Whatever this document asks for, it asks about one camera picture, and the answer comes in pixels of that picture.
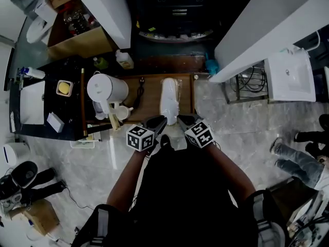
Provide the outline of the green squat bottle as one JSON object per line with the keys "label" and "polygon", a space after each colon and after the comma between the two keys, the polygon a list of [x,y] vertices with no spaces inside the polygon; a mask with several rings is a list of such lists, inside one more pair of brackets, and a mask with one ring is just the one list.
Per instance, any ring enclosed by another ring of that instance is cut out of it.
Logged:
{"label": "green squat bottle", "polygon": [[108,62],[103,57],[94,57],[94,66],[99,70],[104,70],[108,68]]}

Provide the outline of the beige dish with yellow soap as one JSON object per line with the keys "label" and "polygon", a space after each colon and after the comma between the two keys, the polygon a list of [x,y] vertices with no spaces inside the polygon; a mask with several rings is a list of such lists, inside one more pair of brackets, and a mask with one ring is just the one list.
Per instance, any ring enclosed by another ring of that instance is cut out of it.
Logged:
{"label": "beige dish with yellow soap", "polygon": [[59,80],[56,88],[56,94],[64,97],[70,97],[74,83],[66,80]]}

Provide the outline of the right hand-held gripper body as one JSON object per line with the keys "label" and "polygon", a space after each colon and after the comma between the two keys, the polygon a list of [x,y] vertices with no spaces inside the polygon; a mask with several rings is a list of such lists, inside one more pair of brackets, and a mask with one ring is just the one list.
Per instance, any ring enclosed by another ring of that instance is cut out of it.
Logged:
{"label": "right hand-held gripper body", "polygon": [[213,132],[206,120],[197,122],[190,129],[186,130],[185,136],[192,145],[198,148],[203,148],[214,142]]}

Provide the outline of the white storage basket with cups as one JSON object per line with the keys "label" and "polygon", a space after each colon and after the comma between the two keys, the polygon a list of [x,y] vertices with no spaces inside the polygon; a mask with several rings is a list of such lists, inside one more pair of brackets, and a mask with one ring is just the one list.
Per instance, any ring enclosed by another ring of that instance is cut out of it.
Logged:
{"label": "white storage basket with cups", "polygon": [[97,142],[102,142],[100,132],[90,133],[87,137],[77,141],[70,141],[70,146],[73,149],[93,149]]}

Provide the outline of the white paper sheet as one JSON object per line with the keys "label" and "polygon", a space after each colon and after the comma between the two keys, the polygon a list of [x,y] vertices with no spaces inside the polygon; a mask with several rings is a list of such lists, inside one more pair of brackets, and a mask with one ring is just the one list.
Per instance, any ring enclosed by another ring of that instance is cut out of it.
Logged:
{"label": "white paper sheet", "polygon": [[20,91],[20,123],[44,124],[45,81],[24,87]]}

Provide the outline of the white curved faucet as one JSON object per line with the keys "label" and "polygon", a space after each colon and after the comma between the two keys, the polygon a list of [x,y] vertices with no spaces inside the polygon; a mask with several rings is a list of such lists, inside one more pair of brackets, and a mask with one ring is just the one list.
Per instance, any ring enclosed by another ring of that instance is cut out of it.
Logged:
{"label": "white curved faucet", "polygon": [[310,52],[312,50],[315,50],[315,49],[317,49],[320,46],[321,38],[320,38],[320,34],[319,34],[318,31],[316,31],[316,35],[317,35],[317,39],[318,39],[317,44],[315,46],[312,46],[310,48],[305,49],[306,52]]}

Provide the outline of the person's black clothing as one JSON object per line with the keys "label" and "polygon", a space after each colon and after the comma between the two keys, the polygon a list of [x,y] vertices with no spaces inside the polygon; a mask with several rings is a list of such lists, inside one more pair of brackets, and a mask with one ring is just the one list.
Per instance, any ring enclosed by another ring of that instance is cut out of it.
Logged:
{"label": "person's black clothing", "polygon": [[71,247],[287,247],[267,190],[238,205],[205,148],[159,149],[143,162],[127,213],[98,205]]}

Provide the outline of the white pump bottle blue nozzle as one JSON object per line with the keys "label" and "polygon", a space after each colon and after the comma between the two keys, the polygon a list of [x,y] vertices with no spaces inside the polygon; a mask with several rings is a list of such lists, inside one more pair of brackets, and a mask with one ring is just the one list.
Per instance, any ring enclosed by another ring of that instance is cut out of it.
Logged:
{"label": "white pump bottle blue nozzle", "polygon": [[43,71],[32,67],[22,67],[20,69],[20,74],[37,79],[44,79],[45,77],[45,73]]}

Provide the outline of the person's right forearm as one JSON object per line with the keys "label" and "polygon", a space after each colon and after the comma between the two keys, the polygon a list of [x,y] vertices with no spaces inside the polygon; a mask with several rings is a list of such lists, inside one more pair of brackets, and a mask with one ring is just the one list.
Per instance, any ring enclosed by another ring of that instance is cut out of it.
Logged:
{"label": "person's right forearm", "polygon": [[209,144],[205,147],[205,150],[218,165],[224,179],[228,183],[228,190],[238,205],[242,204],[250,195],[256,192],[254,185],[244,171],[216,145]]}

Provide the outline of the white mug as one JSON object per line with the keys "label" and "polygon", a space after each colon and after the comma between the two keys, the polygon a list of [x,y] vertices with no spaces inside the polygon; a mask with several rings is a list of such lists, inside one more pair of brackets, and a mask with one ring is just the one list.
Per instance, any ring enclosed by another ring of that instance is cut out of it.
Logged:
{"label": "white mug", "polygon": [[126,107],[124,105],[120,105],[115,108],[115,115],[119,120],[125,120],[130,117],[133,107]]}

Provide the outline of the closed cardboard box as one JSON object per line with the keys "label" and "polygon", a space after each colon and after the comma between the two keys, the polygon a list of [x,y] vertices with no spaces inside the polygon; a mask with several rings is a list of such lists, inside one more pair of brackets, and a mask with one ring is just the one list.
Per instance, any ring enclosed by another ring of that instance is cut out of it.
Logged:
{"label": "closed cardboard box", "polygon": [[46,199],[37,200],[30,206],[15,208],[9,212],[9,217],[12,219],[18,214],[23,214],[31,221],[36,231],[43,236],[51,233],[60,224],[52,204]]}

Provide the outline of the person's left shoe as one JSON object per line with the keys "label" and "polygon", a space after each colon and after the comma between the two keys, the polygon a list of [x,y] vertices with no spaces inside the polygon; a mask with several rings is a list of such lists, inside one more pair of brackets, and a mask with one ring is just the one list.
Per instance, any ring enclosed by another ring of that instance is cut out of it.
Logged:
{"label": "person's left shoe", "polygon": [[161,136],[160,147],[161,149],[167,149],[167,150],[172,149],[170,138],[166,134]]}

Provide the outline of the dark brown wooden box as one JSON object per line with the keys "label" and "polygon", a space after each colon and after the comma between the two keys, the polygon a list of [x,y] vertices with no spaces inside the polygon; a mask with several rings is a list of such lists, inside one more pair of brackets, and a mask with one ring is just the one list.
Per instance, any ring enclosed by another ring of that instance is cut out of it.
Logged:
{"label": "dark brown wooden box", "polygon": [[292,177],[266,188],[273,196],[285,220],[314,197],[316,190],[306,186],[300,179]]}

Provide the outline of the large open cardboard box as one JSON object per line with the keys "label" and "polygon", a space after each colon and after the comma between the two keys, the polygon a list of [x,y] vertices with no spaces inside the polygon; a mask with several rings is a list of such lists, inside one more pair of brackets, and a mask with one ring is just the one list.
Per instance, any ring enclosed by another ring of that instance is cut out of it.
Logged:
{"label": "large open cardboard box", "polygon": [[[101,25],[84,33],[72,35],[64,23],[63,15],[64,13],[57,15],[49,35],[47,51],[51,58],[59,60],[75,55],[89,58],[118,49],[116,43]],[[89,27],[87,15],[85,14],[84,18]]]}

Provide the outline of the white electric kettle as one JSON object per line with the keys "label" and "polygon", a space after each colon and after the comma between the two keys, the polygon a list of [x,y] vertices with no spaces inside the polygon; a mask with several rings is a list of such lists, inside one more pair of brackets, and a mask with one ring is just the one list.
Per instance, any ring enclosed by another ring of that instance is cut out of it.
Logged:
{"label": "white electric kettle", "polygon": [[110,113],[109,105],[122,103],[129,94],[129,87],[124,80],[98,73],[87,83],[87,93],[92,101],[97,102],[105,114]]}

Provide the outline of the black counter table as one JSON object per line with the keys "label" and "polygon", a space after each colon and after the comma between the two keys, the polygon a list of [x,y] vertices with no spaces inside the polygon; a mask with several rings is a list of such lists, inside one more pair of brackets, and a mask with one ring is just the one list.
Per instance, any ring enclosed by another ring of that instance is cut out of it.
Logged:
{"label": "black counter table", "polygon": [[[18,82],[12,82],[9,99],[9,116],[11,112],[14,113],[16,127],[16,132],[14,134],[71,141],[84,138],[81,121],[80,99],[81,68],[85,69],[84,83],[87,83],[96,69],[86,59],[79,56],[65,58],[42,66],[40,69],[45,72],[45,78],[24,78],[22,88],[20,88],[20,84]],[[66,80],[74,83],[70,97],[64,97],[56,94],[56,88],[59,80]],[[20,91],[24,87],[41,81],[45,81],[44,124],[21,124]],[[64,128],[61,133],[57,133],[47,122],[47,117],[51,112],[54,112],[64,122]],[[105,131],[111,128],[111,123],[87,123],[88,133]]]}

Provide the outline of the person's left forearm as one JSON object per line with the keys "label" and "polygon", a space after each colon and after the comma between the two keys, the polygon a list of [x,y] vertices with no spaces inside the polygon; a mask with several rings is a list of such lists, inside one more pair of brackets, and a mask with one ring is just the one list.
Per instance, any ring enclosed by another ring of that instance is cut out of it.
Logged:
{"label": "person's left forearm", "polygon": [[147,151],[135,151],[107,198],[107,204],[127,213],[135,195],[138,178]]}

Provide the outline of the wooden serving cart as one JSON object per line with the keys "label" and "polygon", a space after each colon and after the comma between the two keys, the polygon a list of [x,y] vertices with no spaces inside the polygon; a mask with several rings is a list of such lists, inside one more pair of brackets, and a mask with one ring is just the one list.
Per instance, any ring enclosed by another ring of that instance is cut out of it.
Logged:
{"label": "wooden serving cart", "polygon": [[[195,112],[194,107],[194,79],[192,74],[155,74],[143,76],[121,77],[129,87],[129,94],[124,105],[132,107],[139,88],[140,78],[144,78],[144,93],[141,97],[139,107],[132,111],[130,117],[123,121],[123,124],[134,124],[143,121],[145,118],[160,114],[160,98],[162,81],[165,78],[173,78],[179,82],[179,113],[189,114]],[[92,101],[85,96],[85,116],[89,124],[109,124],[109,119],[98,120],[95,117],[95,110]]]}

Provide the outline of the beige paper packet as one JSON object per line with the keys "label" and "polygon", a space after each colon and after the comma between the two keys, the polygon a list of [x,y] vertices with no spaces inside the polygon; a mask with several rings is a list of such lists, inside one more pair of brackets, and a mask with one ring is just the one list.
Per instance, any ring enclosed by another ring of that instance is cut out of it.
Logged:
{"label": "beige paper packet", "polygon": [[118,118],[116,117],[116,110],[113,108],[113,106],[109,103],[108,104],[109,107],[109,119],[112,125],[113,130],[119,130],[120,129],[120,123]]}

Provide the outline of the clear jar with red lid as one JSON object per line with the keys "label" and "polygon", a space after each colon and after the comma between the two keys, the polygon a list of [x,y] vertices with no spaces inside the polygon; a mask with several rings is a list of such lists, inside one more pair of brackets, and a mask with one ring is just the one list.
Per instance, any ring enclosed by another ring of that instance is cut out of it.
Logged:
{"label": "clear jar with red lid", "polygon": [[73,35],[87,31],[86,20],[81,9],[67,10],[63,15],[64,23],[68,26]]}
{"label": "clear jar with red lid", "polygon": [[93,15],[87,15],[88,16],[88,24],[90,29],[95,29],[100,26],[100,23],[95,19]]}

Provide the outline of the small white rounded container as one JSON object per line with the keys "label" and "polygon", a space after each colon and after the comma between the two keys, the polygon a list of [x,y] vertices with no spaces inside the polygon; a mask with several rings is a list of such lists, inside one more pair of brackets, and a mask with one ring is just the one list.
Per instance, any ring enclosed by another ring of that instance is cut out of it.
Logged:
{"label": "small white rounded container", "polygon": [[93,101],[93,107],[94,107],[94,110],[95,110],[95,118],[97,120],[104,120],[104,119],[107,118],[107,114],[105,114],[103,112],[103,109],[102,109],[99,102]]}

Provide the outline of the small white box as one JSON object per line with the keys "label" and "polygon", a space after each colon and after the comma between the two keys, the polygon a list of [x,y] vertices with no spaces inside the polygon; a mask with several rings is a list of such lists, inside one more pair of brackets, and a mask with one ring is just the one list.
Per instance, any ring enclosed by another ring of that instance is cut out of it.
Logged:
{"label": "small white box", "polygon": [[64,122],[54,112],[49,113],[47,117],[47,122],[57,133],[62,132],[64,128]]}

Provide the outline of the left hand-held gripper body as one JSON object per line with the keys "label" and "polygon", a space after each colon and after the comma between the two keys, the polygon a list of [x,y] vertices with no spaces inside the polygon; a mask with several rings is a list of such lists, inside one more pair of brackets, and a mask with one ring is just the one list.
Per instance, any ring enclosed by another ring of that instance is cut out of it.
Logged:
{"label": "left hand-held gripper body", "polygon": [[126,145],[136,151],[144,151],[154,144],[154,132],[138,125],[126,131]]}

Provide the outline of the white square washbasin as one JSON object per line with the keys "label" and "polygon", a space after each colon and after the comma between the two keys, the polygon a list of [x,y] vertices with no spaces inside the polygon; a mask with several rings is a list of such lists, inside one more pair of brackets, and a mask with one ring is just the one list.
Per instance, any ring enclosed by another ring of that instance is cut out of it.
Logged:
{"label": "white square washbasin", "polygon": [[294,45],[264,60],[272,101],[315,102],[315,84],[308,53]]}

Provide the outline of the white trash can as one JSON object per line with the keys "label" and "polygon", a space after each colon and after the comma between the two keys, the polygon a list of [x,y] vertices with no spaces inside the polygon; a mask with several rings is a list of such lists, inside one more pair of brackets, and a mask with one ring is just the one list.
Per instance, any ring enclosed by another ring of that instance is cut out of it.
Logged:
{"label": "white trash can", "polygon": [[4,161],[14,167],[30,159],[30,149],[26,143],[8,143],[3,145]]}

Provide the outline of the white toilet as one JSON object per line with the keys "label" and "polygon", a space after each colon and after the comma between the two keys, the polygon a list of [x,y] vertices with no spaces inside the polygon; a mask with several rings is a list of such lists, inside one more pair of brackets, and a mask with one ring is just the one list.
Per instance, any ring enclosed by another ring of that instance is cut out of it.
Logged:
{"label": "white toilet", "polygon": [[40,41],[47,31],[53,26],[57,12],[53,8],[50,0],[39,0],[34,9],[37,17],[31,23],[27,34],[27,42],[32,44]]}

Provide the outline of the white jug yellow label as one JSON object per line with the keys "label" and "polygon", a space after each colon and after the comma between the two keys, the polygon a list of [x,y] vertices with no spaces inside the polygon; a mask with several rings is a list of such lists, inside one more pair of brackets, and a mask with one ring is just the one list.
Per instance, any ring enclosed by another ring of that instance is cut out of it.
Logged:
{"label": "white jug yellow label", "polygon": [[119,65],[123,69],[133,69],[134,68],[134,62],[127,52],[121,52],[121,50],[116,50],[115,53],[116,61],[119,63]]}

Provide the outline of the teal rubber glove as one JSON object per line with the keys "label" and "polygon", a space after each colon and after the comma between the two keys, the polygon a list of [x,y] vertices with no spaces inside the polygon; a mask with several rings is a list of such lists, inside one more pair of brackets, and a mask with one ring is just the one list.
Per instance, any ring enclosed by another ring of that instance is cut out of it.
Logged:
{"label": "teal rubber glove", "polygon": [[219,64],[216,60],[210,59],[208,53],[205,53],[205,67],[206,70],[209,72],[210,75],[214,76],[219,71]]}

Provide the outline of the white oblong package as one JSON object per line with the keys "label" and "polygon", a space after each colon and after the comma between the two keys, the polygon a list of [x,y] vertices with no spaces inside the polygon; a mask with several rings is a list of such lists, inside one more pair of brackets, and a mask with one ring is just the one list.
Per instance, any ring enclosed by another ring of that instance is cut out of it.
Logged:
{"label": "white oblong package", "polygon": [[179,81],[174,78],[165,78],[161,82],[160,114],[167,119],[167,125],[177,123],[179,115]]}

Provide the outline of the brown pole with brass ends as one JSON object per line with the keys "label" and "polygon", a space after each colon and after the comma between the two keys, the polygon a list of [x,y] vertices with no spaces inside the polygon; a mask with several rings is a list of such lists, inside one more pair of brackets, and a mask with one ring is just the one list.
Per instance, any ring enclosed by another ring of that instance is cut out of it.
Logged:
{"label": "brown pole with brass ends", "polygon": [[85,69],[81,68],[81,77],[80,77],[80,99],[81,99],[81,121],[83,136],[87,136],[87,123],[85,119],[85,94],[84,94],[84,75]]}

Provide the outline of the black round bin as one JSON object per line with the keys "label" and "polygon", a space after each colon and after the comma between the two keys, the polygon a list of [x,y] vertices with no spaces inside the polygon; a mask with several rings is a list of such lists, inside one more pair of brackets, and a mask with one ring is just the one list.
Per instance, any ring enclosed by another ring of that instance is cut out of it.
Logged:
{"label": "black round bin", "polygon": [[26,188],[36,177],[38,167],[32,161],[25,161],[19,164],[11,172],[11,177],[19,188]]}

